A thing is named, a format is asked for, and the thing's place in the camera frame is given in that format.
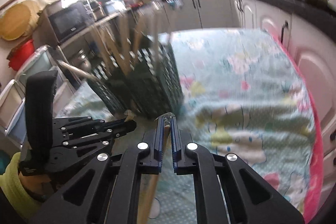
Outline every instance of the red bucket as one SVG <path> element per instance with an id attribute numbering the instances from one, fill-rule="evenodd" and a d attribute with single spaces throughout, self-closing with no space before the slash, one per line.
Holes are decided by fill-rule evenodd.
<path id="1" fill-rule="evenodd" d="M 15 71 L 18 71 L 21 68 L 23 63 L 35 52 L 33 41 L 34 40 L 32 39 L 28 40 L 14 52 L 9 60 L 9 67 Z"/>

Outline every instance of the black countertop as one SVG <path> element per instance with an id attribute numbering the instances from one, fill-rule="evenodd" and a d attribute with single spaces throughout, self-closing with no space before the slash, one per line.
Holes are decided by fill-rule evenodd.
<path id="1" fill-rule="evenodd" d="M 321 10 L 298 0 L 259 0 L 278 7 L 287 13 L 294 13 L 324 32 L 336 42 L 336 12 Z"/>

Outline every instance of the green crate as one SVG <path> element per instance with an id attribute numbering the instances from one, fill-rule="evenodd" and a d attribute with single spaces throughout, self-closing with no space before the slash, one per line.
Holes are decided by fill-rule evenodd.
<path id="1" fill-rule="evenodd" d="M 183 102 L 183 93 L 172 46 L 160 45 L 158 63 L 152 63 L 155 57 L 152 50 L 140 49 L 139 53 L 134 70 L 127 76 L 119 68 L 115 68 L 107 78 L 104 70 L 96 69 L 94 74 L 101 78 L 104 84 L 91 81 L 90 87 L 111 113 L 116 112 L 115 106 L 119 107 L 119 111 L 134 110 L 136 107 L 135 112 L 147 118 L 157 118 L 167 112 L 178 113 Z"/>

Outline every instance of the kitchen cabinet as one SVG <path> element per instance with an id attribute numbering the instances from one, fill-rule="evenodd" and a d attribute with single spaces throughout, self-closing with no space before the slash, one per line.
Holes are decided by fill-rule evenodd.
<path id="1" fill-rule="evenodd" d="M 292 15 L 277 7 L 255 1 L 256 4 L 256 27 L 268 32 L 274 40 L 281 40 L 283 30 L 283 45 L 286 49 L 290 44 Z"/>
<path id="2" fill-rule="evenodd" d="M 311 92 L 320 118 L 323 149 L 336 148 L 336 44 L 316 27 L 293 15 L 288 51 Z"/>
<path id="3" fill-rule="evenodd" d="M 182 0 L 182 3 L 179 9 L 174 0 L 164 2 L 173 31 L 235 27 L 230 0 Z"/>
<path id="4" fill-rule="evenodd" d="M 201 21 L 196 6 L 196 0 L 182 0 L 182 7 L 176 8 L 174 0 L 164 2 L 164 9 L 172 31 L 200 29 Z"/>
<path id="5" fill-rule="evenodd" d="M 243 28 L 243 12 L 241 11 L 240 0 L 231 0 L 232 3 L 232 20 L 234 27 Z"/>
<path id="6" fill-rule="evenodd" d="M 240 0 L 243 12 L 243 26 L 245 29 L 257 28 L 257 13 L 255 0 Z"/>
<path id="7" fill-rule="evenodd" d="M 234 6 L 232 10 L 235 11 L 234 22 L 236 22 L 236 27 L 244 29 L 257 28 L 255 0 L 231 0 L 231 2 Z"/>
<path id="8" fill-rule="evenodd" d="M 202 28 L 233 27 L 230 0 L 195 0 Z"/>

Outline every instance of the silver bolt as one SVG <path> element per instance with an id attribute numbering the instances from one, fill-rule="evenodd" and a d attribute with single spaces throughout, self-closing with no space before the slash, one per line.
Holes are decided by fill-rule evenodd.
<path id="1" fill-rule="evenodd" d="M 187 144 L 187 148 L 188 148 L 189 150 L 196 150 L 197 147 L 198 147 L 198 145 L 197 145 L 196 143 L 188 143 L 188 144 Z"/>
<path id="2" fill-rule="evenodd" d="M 237 155 L 236 154 L 233 154 L 233 153 L 230 153 L 228 155 L 226 155 L 226 158 L 229 160 L 229 161 L 236 161 L 238 159 Z"/>
<path id="3" fill-rule="evenodd" d="M 141 150 L 145 150 L 148 148 L 148 144 L 147 143 L 138 143 L 138 148 Z"/>
<path id="4" fill-rule="evenodd" d="M 106 153 L 101 153 L 97 156 L 97 160 L 99 161 L 104 161 L 104 160 L 107 160 L 109 157 Z"/>

